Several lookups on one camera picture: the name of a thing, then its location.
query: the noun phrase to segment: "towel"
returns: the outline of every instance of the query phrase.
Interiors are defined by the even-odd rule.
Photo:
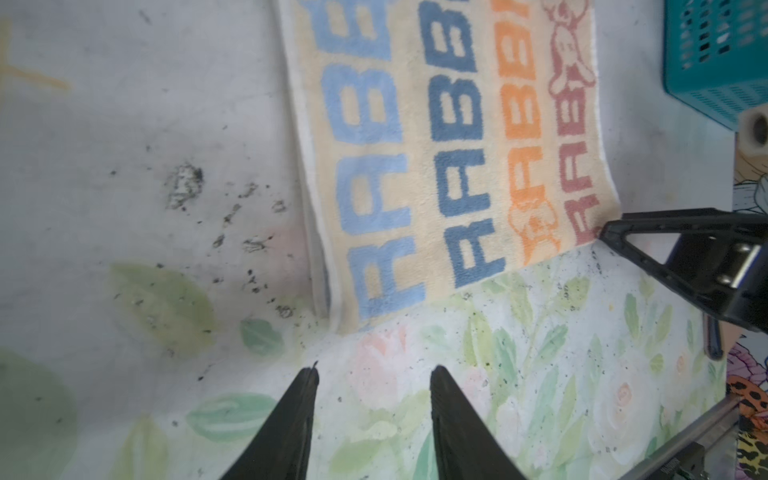
[[[341,333],[619,218],[588,0],[277,2],[315,304]]]

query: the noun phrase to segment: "metal screw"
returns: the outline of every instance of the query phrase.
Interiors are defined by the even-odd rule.
[[[723,285],[730,285],[733,282],[733,277],[726,275],[725,273],[721,273],[717,276],[717,282],[722,283]]]

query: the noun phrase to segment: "teal plastic basket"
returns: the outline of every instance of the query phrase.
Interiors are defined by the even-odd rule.
[[[667,0],[664,84],[731,130],[768,103],[768,0]]]

